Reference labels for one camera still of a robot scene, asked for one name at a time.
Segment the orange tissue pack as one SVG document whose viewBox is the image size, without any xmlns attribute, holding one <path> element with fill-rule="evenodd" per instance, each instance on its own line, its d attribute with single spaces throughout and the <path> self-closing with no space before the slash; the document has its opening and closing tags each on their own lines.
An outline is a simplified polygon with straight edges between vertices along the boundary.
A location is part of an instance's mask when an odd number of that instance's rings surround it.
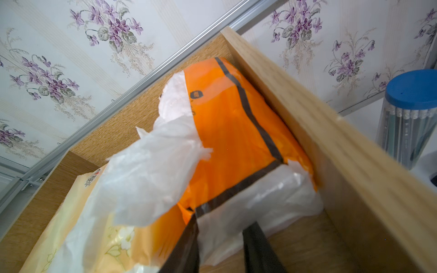
<svg viewBox="0 0 437 273">
<path fill-rule="evenodd" d="M 186 225 L 196 215 L 200 265 L 244 251 L 255 222 L 267 238 L 323 208 L 299 143 L 222 58 L 169 80 L 153 131 L 113 155 L 99 185 L 94 214 L 116 226 L 147 227 L 175 205 Z"/>
</svg>

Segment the yellow tissue pack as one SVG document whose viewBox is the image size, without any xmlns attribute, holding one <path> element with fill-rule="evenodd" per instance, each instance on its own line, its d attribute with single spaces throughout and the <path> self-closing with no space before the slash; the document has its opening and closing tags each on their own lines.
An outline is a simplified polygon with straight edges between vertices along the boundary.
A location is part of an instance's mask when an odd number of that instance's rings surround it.
<svg viewBox="0 0 437 273">
<path fill-rule="evenodd" d="M 55 273 L 71 261 L 76 273 L 157 273 L 186 223 L 177 205 L 147 227 L 114 225 L 113 217 L 83 217 L 106 167 L 80 175 L 21 268 L 22 273 Z"/>
</svg>

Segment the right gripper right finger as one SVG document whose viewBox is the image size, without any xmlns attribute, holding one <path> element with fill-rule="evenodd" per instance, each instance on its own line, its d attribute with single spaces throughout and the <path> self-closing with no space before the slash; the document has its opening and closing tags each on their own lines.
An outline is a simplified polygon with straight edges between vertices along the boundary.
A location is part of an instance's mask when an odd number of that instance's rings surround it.
<svg viewBox="0 0 437 273">
<path fill-rule="evenodd" d="M 246 273 L 286 273 L 257 222 L 242 232 Z"/>
</svg>

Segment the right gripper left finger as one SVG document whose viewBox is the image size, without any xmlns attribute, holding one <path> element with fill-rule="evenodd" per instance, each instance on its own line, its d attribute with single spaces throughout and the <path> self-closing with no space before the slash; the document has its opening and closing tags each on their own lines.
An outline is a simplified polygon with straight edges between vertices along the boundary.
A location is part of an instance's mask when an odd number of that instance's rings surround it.
<svg viewBox="0 0 437 273">
<path fill-rule="evenodd" d="M 192 215 L 159 273 L 198 273 L 200 267 L 198 234 L 197 218 L 196 215 Z"/>
</svg>

